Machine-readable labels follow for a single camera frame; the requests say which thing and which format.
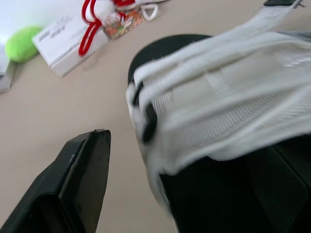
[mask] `cardboard box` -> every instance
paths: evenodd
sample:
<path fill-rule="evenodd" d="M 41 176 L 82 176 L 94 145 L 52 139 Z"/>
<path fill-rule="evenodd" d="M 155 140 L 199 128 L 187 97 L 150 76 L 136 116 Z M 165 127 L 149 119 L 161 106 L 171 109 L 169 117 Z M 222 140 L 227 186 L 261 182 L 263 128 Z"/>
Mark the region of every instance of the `cardboard box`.
<path fill-rule="evenodd" d="M 0 45 L 0 93 L 11 89 L 16 66 L 16 63 L 6 56 L 4 46 Z"/>
<path fill-rule="evenodd" d="M 101 29 L 98 30 L 88 52 L 80 57 L 79 46 L 87 28 L 88 25 L 81 18 L 66 16 L 33 38 L 34 45 L 59 77 L 66 75 L 108 42 L 104 32 Z"/>

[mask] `white wall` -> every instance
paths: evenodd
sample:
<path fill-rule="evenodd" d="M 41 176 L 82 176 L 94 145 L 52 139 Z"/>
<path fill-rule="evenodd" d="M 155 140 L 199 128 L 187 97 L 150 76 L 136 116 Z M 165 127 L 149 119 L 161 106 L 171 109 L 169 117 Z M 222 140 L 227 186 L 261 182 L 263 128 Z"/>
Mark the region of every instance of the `white wall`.
<path fill-rule="evenodd" d="M 84 0 L 0 0 L 0 43 L 30 25 L 46 26 L 60 16 L 81 15 Z"/>

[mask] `black device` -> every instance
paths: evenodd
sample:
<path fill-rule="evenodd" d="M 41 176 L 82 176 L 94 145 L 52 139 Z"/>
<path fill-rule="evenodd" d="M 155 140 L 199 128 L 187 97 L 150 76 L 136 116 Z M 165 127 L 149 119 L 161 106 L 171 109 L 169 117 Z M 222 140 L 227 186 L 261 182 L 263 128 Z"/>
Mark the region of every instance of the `black device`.
<path fill-rule="evenodd" d="M 149 44 L 134 57 L 128 83 L 139 66 L 208 38 L 183 34 Z M 154 111 L 147 116 L 144 137 L 152 139 L 157 117 Z M 179 232 L 311 233 L 310 145 L 304 135 L 231 161 L 205 157 L 174 176 L 161 175 Z"/>
<path fill-rule="evenodd" d="M 108 130 L 68 141 L 0 233 L 95 233 L 107 185 L 110 141 Z"/>

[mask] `mesh panel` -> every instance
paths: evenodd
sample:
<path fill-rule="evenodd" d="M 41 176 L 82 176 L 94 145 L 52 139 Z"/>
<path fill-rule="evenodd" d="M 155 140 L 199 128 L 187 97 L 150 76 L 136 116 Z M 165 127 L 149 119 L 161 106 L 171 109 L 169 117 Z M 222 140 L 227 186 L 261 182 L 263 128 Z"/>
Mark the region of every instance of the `mesh panel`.
<path fill-rule="evenodd" d="M 207 142 L 210 143 L 232 133 L 249 119 L 256 116 L 262 107 L 277 96 L 277 94 L 273 94 L 249 100 L 193 122 L 188 122 L 187 125 L 177 129 L 170 135 L 172 140 L 171 154 L 179 155 L 191 148 Z"/>

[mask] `white strap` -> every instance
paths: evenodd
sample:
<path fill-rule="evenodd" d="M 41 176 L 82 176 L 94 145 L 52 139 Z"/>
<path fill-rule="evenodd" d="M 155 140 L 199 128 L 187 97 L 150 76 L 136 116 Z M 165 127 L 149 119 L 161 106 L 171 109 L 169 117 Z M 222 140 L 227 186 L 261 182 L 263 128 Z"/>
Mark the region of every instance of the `white strap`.
<path fill-rule="evenodd" d="M 162 79 L 143 88 L 139 94 L 139 107 L 142 114 L 146 106 L 159 95 L 167 92 L 179 83 L 185 82 L 211 69 L 239 59 L 252 51 L 280 42 L 295 43 L 298 39 L 278 33 L 264 33 L 250 39 L 235 41 L 226 46 L 214 49 L 203 55 L 190 59 L 168 72 Z"/>
<path fill-rule="evenodd" d="M 141 12 L 142 15 L 144 16 L 146 21 L 152 21 L 156 17 L 158 11 L 159 11 L 159 6 L 157 4 L 149 4 L 149 5 L 142 5 L 141 7 Z M 152 14 L 149 16 L 147 14 L 146 10 L 153 10 Z"/>
<path fill-rule="evenodd" d="M 146 78 L 157 74 L 161 70 L 172 67 L 180 61 L 185 61 L 191 57 L 200 55 L 211 48 L 224 44 L 228 41 L 236 40 L 241 37 L 252 36 L 275 27 L 300 2 L 301 0 L 296 0 L 294 4 L 289 7 L 263 7 L 263 9 L 256 16 L 243 25 L 218 35 L 217 37 L 205 39 L 189 45 L 167 57 L 146 63 L 145 65 L 139 67 L 134 73 L 136 87 Z"/>

